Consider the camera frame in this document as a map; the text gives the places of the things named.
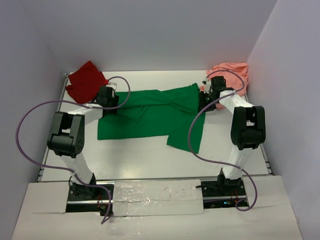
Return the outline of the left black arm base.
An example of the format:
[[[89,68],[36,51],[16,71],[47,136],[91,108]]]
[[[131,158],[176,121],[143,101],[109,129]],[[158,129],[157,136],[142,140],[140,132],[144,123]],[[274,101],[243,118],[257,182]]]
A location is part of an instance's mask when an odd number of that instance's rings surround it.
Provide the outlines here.
[[[113,215],[113,203],[109,204],[108,193],[99,187],[87,187],[68,180],[69,192],[65,211],[67,213],[94,212],[104,216],[110,205],[108,217]]]

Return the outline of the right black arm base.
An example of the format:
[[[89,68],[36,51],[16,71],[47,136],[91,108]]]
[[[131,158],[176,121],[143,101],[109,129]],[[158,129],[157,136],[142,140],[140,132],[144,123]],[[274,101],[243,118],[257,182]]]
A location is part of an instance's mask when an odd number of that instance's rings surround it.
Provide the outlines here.
[[[202,180],[195,187],[201,189],[204,209],[249,207],[244,182],[241,178],[229,180]]]

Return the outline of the green t-shirt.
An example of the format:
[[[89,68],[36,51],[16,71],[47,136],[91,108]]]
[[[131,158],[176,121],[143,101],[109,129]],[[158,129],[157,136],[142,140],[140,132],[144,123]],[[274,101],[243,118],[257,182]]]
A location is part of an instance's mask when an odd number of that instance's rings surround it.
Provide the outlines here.
[[[167,136],[166,144],[199,153],[206,115],[198,114],[197,83],[170,90],[118,92],[125,105],[99,119],[98,140]]]

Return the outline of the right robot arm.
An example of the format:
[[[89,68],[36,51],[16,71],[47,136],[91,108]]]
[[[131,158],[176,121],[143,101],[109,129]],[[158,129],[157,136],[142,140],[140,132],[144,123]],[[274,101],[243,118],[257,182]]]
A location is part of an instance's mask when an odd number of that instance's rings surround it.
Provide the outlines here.
[[[204,91],[199,94],[198,111],[213,111],[217,104],[232,114],[230,138],[233,146],[227,165],[220,170],[213,187],[227,196],[241,189],[248,158],[266,139],[265,109],[242,99],[235,89],[227,87],[223,76],[214,76],[204,84]]]

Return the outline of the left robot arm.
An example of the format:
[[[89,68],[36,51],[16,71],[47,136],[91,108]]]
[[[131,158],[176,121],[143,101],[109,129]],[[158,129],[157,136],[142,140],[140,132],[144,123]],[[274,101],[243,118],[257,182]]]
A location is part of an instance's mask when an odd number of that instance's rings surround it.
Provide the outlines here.
[[[90,200],[98,194],[96,177],[89,169],[82,153],[85,146],[85,126],[116,114],[119,96],[112,86],[102,86],[91,102],[69,112],[54,113],[47,146],[71,169],[70,190],[75,196]]]

